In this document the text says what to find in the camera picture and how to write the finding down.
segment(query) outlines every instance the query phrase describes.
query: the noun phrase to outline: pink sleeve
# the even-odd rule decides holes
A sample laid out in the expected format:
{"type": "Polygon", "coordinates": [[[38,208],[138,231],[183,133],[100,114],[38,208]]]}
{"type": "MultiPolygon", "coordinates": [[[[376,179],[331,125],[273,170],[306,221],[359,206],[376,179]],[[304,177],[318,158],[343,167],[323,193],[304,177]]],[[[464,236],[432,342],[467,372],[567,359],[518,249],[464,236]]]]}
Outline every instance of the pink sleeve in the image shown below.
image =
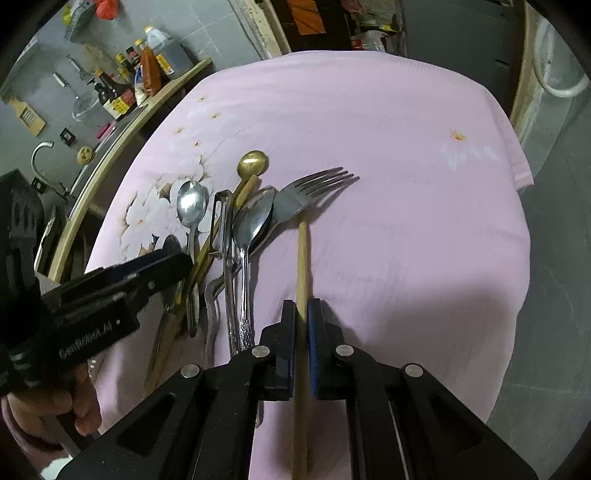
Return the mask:
{"type": "Polygon", "coordinates": [[[6,397],[2,398],[2,418],[12,437],[37,471],[43,470],[53,460],[67,456],[61,446],[51,445],[23,432],[12,416],[6,397]]]}

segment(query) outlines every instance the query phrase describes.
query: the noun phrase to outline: tiled wall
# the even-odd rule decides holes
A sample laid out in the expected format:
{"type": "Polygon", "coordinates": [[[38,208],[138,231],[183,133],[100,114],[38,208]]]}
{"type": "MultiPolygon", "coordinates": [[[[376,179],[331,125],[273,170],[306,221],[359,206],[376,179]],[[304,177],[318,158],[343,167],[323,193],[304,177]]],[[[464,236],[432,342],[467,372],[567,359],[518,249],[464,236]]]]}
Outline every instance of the tiled wall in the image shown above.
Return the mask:
{"type": "Polygon", "coordinates": [[[110,52],[124,51],[152,24],[180,40],[199,60],[210,57],[216,70],[267,57],[241,0],[122,0],[120,6],[115,20],[93,20],[90,25],[110,52]]]}
{"type": "MultiPolygon", "coordinates": [[[[180,40],[196,59],[210,57],[216,70],[251,63],[266,58],[253,33],[252,20],[243,0],[120,0],[118,17],[113,21],[93,19],[78,41],[101,46],[111,56],[123,52],[137,38],[144,38],[144,27],[152,24],[180,40]],[[245,26],[244,30],[238,18],[245,26]]],[[[65,40],[62,12],[52,18],[37,34],[39,49],[19,71],[12,85],[19,100],[26,101],[43,117],[47,125],[38,137],[30,134],[14,115],[12,107],[0,102],[0,174],[14,168],[33,179],[30,157],[41,141],[53,140],[53,149],[43,149],[38,166],[51,179],[70,187],[80,166],[76,152],[83,145],[95,145],[95,130],[72,119],[74,95],[61,88],[51,77],[59,72],[80,95],[91,90],[81,82],[66,60],[72,55],[82,66],[85,55],[81,44],[65,40]],[[64,127],[78,137],[76,148],[59,141],[64,127]]],[[[59,202],[49,189],[43,195],[46,205],[59,202]]]]}

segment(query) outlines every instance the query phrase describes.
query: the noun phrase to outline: plastic jug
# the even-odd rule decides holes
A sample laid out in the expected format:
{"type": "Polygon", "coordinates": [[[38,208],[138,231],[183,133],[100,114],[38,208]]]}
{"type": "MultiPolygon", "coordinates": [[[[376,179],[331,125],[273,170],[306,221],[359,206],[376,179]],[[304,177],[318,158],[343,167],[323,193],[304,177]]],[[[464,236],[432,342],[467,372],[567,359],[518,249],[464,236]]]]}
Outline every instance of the plastic jug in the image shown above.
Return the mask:
{"type": "Polygon", "coordinates": [[[147,45],[170,80],[179,78],[193,67],[193,62],[177,40],[152,25],[145,27],[144,31],[147,45]]]}

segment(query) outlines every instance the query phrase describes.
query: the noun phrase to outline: wooden shelf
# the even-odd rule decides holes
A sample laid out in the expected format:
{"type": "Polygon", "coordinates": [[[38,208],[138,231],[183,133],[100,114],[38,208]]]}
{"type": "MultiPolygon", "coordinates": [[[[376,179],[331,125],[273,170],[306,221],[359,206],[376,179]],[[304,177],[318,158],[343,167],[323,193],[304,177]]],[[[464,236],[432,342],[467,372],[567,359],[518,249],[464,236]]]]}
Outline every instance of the wooden shelf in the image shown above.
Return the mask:
{"type": "Polygon", "coordinates": [[[121,132],[119,138],[95,168],[91,178],[86,184],[86,188],[81,192],[76,205],[70,214],[69,220],[66,222],[59,243],[57,244],[56,252],[51,261],[48,275],[50,279],[56,282],[61,281],[61,275],[64,271],[66,259],[70,254],[70,249],[72,248],[78,229],[82,224],[82,220],[84,219],[96,192],[99,190],[100,184],[107,177],[111,167],[115,164],[125,147],[129,145],[134,135],[140,131],[146,122],[167,100],[172,97],[173,94],[180,90],[190,79],[195,77],[196,74],[201,72],[211,63],[211,59],[202,60],[182,77],[172,80],[164,85],[156,95],[150,97],[146,101],[146,106],[142,107],[141,113],[121,132]]]}

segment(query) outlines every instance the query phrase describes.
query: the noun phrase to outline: wooden chopstick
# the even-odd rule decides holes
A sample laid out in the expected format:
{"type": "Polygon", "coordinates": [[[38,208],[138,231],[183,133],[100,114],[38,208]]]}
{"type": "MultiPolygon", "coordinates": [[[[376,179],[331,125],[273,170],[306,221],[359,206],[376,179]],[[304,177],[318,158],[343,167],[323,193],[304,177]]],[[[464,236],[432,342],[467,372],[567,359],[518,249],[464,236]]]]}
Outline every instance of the wooden chopstick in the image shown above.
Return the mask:
{"type": "Polygon", "coordinates": [[[307,410],[310,396],[309,359],[307,343],[307,305],[311,295],[310,226],[306,212],[300,214],[297,248],[297,281],[295,284],[297,317],[295,322],[295,374],[293,414],[293,458],[291,478],[305,480],[307,473],[307,410]]]}
{"type": "MultiPolygon", "coordinates": [[[[236,189],[234,195],[236,195],[236,201],[234,202],[235,209],[240,209],[245,203],[250,194],[260,185],[260,179],[253,175],[247,182],[242,186],[242,183],[236,189]]],[[[199,251],[197,258],[195,259],[195,263],[193,268],[189,272],[187,276],[187,281],[185,282],[185,287],[183,288],[183,292],[180,293],[177,297],[173,308],[173,317],[168,320],[167,324],[164,325],[163,332],[162,332],[162,339],[160,340],[160,351],[156,360],[154,362],[154,368],[150,373],[150,377],[146,382],[144,388],[144,397],[150,395],[156,387],[158,386],[158,380],[160,379],[160,375],[162,374],[162,370],[164,369],[164,364],[170,354],[174,340],[180,331],[180,328],[183,324],[183,319],[186,314],[186,295],[189,292],[192,285],[195,284],[195,281],[198,283],[203,281],[205,275],[209,271],[209,268],[212,265],[213,258],[209,255],[209,245],[210,245],[210,238],[215,237],[216,232],[220,228],[219,219],[215,222],[213,227],[213,232],[210,232],[209,236],[203,248],[199,251]]]]}

